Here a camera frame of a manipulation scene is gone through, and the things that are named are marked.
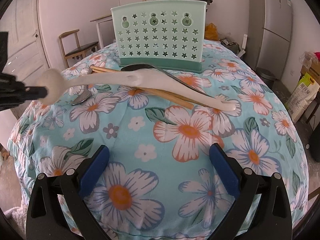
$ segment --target plastic cutlery basket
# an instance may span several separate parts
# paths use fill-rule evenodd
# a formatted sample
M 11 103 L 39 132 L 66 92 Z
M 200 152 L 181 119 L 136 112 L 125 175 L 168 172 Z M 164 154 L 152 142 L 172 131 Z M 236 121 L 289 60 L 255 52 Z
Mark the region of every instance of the plastic cutlery basket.
M 120 64 L 200 73 L 206 5 L 155 0 L 112 8 Z

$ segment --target screw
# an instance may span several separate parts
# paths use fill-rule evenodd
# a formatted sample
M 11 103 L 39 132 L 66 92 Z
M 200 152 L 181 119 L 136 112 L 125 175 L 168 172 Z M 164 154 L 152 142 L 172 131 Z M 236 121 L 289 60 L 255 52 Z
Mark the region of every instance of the screw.
M 281 179 L 281 175 L 276 172 L 276 173 L 275 173 L 275 178 L 276 178 L 276 179 Z
M 43 179 L 44 178 L 44 173 L 40 173 L 39 175 L 38 175 L 38 179 Z
M 75 169 L 69 169 L 69 170 L 67 170 L 66 173 L 67 173 L 67 175 L 72 175 L 75 173 Z
M 251 175 L 252 174 L 252 170 L 250 168 L 245 168 L 244 169 L 244 173 L 247 175 Z

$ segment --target refrigerator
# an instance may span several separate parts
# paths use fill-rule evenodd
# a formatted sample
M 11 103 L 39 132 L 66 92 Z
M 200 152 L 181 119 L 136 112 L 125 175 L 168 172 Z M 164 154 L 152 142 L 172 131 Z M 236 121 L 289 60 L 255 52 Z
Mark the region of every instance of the refrigerator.
M 280 79 L 292 29 L 291 0 L 249 0 L 249 29 L 244 61 Z

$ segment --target wooden chair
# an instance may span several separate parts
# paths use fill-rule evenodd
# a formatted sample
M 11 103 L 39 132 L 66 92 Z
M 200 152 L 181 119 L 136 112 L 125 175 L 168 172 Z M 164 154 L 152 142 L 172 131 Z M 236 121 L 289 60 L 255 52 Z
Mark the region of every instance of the wooden chair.
M 77 32 L 79 31 L 79 29 L 74 30 L 74 31 L 70 31 L 70 32 L 65 32 L 63 34 L 61 34 L 59 36 L 59 40 L 60 40 L 60 46 L 61 46 L 61 50 L 62 50 L 62 54 L 63 54 L 63 58 L 64 61 L 66 62 L 66 66 L 69 68 L 69 64 L 68 64 L 68 58 L 73 58 L 73 57 L 77 57 L 80 56 L 81 59 L 83 59 L 84 57 L 86 57 L 86 52 L 93 49 L 94 47 L 97 47 L 97 49 L 100 49 L 99 46 L 99 42 L 95 41 L 95 42 L 91 42 L 89 44 L 80 46 L 79 44 L 79 40 L 78 40 L 78 34 Z M 65 54 L 64 48 L 63 48 L 63 44 L 62 44 L 62 38 L 65 38 L 71 34 L 75 34 L 75 38 L 76 38 L 76 43 L 77 43 L 77 48 L 70 51 L 69 53 Z

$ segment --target white table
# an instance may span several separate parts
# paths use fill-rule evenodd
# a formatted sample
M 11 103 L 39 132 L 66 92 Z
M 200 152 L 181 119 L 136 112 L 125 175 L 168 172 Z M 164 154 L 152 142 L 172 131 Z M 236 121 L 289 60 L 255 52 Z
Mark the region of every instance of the white table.
M 99 38 L 99 44 L 100 44 L 101 49 L 104 48 L 104 45 L 103 45 L 103 40 L 102 40 L 101 33 L 100 33 L 100 23 L 108 22 L 108 21 L 112 21 L 111 14 L 108 14 L 108 15 L 105 15 L 105 16 L 102 16 L 102 17 L 99 17 L 97 19 L 90 21 L 90 22 L 95 22 L 97 25 L 98 38 Z

